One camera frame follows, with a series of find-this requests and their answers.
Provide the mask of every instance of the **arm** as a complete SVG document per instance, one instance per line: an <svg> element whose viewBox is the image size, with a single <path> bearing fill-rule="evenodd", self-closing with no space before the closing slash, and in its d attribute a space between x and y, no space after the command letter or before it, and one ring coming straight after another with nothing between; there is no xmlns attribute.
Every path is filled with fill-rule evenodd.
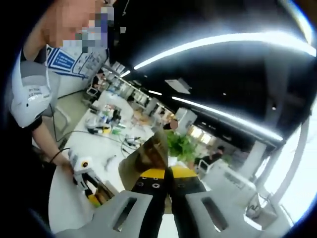
<svg viewBox="0 0 317 238"><path fill-rule="evenodd" d="M46 125L42 121L37 128L32 130L32 136L36 144L48 156L50 160L59 152L59 148L52 138L50 131L47 129ZM53 163L63 166L68 163L68 160L60 153L53 160Z"/></svg>

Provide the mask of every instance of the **floor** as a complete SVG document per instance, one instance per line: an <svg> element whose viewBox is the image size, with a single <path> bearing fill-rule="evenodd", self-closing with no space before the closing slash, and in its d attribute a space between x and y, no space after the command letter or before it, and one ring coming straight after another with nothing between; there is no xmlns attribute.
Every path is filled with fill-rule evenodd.
<svg viewBox="0 0 317 238"><path fill-rule="evenodd" d="M79 120L83 117L88 107L82 103L83 93L78 92L58 99L57 106L60 107L70 118L70 124L64 131L64 135L73 131ZM65 120L56 115L55 125L61 129L65 125Z"/></svg>

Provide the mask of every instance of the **potted plant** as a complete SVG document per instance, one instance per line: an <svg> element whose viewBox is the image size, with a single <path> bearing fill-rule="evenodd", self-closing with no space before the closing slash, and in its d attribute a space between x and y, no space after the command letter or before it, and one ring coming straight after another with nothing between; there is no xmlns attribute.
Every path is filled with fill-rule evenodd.
<svg viewBox="0 0 317 238"><path fill-rule="evenodd" d="M193 144L188 135L179 135L174 131L167 132L169 155L187 163L195 159L197 145Z"/></svg>

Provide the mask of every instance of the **black ceiling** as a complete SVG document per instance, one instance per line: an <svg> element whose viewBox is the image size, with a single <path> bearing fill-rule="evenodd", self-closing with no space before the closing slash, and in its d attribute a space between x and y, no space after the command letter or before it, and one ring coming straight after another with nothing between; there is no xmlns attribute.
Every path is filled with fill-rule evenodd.
<svg viewBox="0 0 317 238"><path fill-rule="evenodd" d="M195 108L171 99L176 96L269 126L265 123L267 114L272 113L268 101L281 102L277 105L281 115L272 130L284 138L305 117L316 94L316 61L306 54L263 43L222 43L183 51L133 70L133 66L163 51L221 34L283 30L304 41L295 21L275 1L130 0L122 16L126 3L117 0L114 4L116 27L125 26L126 32L119 35L110 56L132 71L126 80L138 80L142 88L163 93L157 98L172 111ZM282 78L280 67L287 72L284 100L278 82ZM165 82L178 78L192 87L190 95L177 93ZM252 146L255 138L239 128L206 112L195 113L199 127L224 140L230 137L227 141L242 149Z"/></svg>

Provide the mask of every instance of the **table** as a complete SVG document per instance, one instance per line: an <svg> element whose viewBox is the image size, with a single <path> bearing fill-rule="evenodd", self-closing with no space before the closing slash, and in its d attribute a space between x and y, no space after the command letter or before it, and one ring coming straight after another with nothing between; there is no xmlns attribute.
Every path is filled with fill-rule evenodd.
<svg viewBox="0 0 317 238"><path fill-rule="evenodd" d="M117 95L103 92L97 103L109 103L122 108L121 118L124 120L128 120L133 116L133 110L131 107L129 108L128 103ZM93 114L88 110L77 124L75 131L86 131L84 123L91 115ZM143 140L147 140L153 135L151 128L146 125L127 127L123 133L140 136ZM119 140L118 135L107 134L106 136ZM73 148L79 156L91 156L94 161L94 170L100 179L102 181L108 180L120 192L124 190L124 187L118 172L118 165L127 156L122 155L120 146L120 143L107 138L88 133L73 132L65 148ZM104 163L107 158L113 155L116 155L116 157L109 163L106 172ZM91 221L94 210L95 208L84 193L66 177L61 168L57 167L53 176L49 198L49 220L52 232L57 233L66 229L77 229L85 225ZM174 216L171 214L163 216L158 234L159 238L166 236L178 237Z"/></svg>

